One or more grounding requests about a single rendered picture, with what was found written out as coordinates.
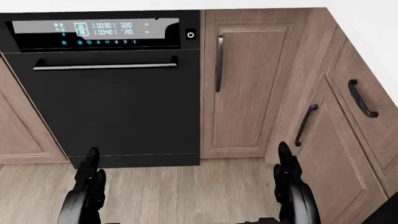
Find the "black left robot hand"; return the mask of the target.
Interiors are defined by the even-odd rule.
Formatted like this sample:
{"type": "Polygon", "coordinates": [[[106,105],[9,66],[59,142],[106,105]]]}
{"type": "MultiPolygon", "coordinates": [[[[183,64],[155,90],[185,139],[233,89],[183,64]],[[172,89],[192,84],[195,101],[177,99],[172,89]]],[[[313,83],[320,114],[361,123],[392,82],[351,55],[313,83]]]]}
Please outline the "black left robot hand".
{"type": "Polygon", "coordinates": [[[63,201],[58,224],[101,224],[100,209],[105,201],[106,173],[98,168],[99,149],[89,150],[75,174],[75,185],[63,201]]]}

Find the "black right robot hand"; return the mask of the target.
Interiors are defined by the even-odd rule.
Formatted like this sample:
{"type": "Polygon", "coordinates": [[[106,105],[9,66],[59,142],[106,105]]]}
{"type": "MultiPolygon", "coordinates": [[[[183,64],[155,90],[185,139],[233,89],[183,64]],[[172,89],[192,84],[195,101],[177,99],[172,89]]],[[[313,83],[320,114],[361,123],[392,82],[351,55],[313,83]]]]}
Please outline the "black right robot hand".
{"type": "Polygon", "coordinates": [[[278,145],[280,162],[274,166],[275,198],[279,220],[285,224],[321,224],[312,190],[302,178],[302,168],[287,143],[278,145]]]}

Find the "wooden cabinet door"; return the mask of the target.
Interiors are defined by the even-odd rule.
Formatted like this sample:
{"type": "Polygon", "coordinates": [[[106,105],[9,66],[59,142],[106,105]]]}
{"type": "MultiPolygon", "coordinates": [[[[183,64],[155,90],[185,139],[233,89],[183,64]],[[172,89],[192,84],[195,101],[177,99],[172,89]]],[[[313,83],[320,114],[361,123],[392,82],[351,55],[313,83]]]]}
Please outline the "wooden cabinet door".
{"type": "Polygon", "coordinates": [[[282,141],[298,157],[322,224],[360,224],[387,200],[389,191],[376,163],[326,76],[288,85],[269,147],[277,149],[282,141]],[[302,145],[296,147],[297,131],[312,104],[318,109],[312,111],[302,145]]]}
{"type": "Polygon", "coordinates": [[[68,159],[0,53],[0,164],[52,162],[68,159]]]}
{"type": "Polygon", "coordinates": [[[254,157],[266,153],[310,11],[201,12],[202,158],[254,157]],[[218,35],[223,35],[219,93],[218,35]]]}

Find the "black built-in dishwasher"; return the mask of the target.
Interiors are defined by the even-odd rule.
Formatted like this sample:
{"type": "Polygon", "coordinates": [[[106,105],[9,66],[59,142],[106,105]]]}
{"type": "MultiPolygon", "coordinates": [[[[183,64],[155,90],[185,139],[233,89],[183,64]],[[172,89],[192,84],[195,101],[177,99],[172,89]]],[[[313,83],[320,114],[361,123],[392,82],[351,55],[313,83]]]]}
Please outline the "black built-in dishwasher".
{"type": "Polygon", "coordinates": [[[0,14],[0,53],[68,160],[78,167],[99,149],[99,167],[200,163],[200,12],[36,12],[0,14]],[[22,50],[7,21],[177,18],[180,48],[22,50]],[[186,29],[196,29],[187,40],[186,29]],[[33,71],[46,65],[169,62],[169,68],[33,71]]]}

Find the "wooden cabinet drawer front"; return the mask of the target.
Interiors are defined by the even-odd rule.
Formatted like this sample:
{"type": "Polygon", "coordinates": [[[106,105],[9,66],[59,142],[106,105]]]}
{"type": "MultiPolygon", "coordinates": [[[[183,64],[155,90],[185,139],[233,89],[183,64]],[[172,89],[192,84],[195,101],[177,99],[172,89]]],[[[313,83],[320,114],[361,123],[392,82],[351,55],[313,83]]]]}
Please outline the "wooden cabinet drawer front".
{"type": "Polygon", "coordinates": [[[398,175],[398,107],[392,102],[370,68],[340,27],[336,27],[324,59],[324,74],[343,106],[376,167],[388,178],[398,175]],[[377,118],[366,117],[349,89],[349,80],[358,80],[356,89],[377,118]]]}

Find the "dishwasher display control panel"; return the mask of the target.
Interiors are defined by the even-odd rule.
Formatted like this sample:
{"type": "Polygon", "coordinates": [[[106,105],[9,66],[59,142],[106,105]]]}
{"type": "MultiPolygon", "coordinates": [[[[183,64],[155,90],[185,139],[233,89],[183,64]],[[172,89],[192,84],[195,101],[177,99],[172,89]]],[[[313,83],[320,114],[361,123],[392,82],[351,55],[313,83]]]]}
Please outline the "dishwasher display control panel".
{"type": "Polygon", "coordinates": [[[22,50],[180,48],[177,18],[7,21],[22,50]]]}

